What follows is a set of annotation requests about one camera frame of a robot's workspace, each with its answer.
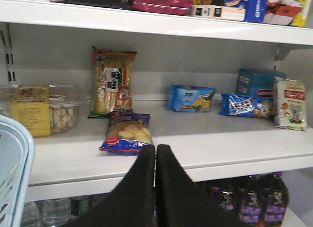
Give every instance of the store shelf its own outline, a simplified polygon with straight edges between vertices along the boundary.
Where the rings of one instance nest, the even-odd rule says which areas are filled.
[[[289,208],[284,217],[282,227],[307,227]]]
[[[155,145],[169,144],[194,181],[283,171],[313,166],[313,129],[278,129],[271,120],[210,113],[165,110],[162,101],[137,101],[138,113],[151,114]],[[98,150],[107,119],[87,119],[65,134],[35,139],[36,155],[28,200],[110,192],[127,173],[136,156]]]
[[[0,0],[0,22],[313,45],[313,29],[27,0]]]

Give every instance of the red package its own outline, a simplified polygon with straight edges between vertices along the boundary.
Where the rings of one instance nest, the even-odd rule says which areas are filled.
[[[184,15],[193,5],[193,0],[128,0],[132,9],[151,12]]]

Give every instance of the blue snack package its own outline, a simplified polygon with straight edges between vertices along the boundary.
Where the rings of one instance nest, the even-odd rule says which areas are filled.
[[[271,118],[275,116],[272,98],[222,93],[221,115]]]
[[[168,110],[176,112],[209,112],[215,88],[171,85]]]
[[[149,114],[112,112],[107,139],[99,148],[120,155],[138,155],[143,145],[152,143]]]

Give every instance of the rice cracker package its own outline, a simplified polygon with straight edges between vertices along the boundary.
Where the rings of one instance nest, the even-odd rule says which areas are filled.
[[[143,145],[152,144],[149,114],[112,112],[107,138],[100,147],[120,155],[138,155]]]
[[[89,117],[132,111],[130,84],[135,56],[135,52],[94,50],[93,106]]]
[[[274,94],[277,108],[274,119],[276,127],[305,131],[307,111],[303,83],[275,77]]]

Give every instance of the yellow label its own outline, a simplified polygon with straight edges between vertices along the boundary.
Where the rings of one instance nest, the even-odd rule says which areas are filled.
[[[309,15],[309,9],[311,5],[312,0],[299,0],[299,2],[302,4],[303,10],[295,16],[292,25],[304,27],[307,21],[307,17]]]
[[[50,136],[49,85],[19,86],[12,99],[12,115],[33,136]]]

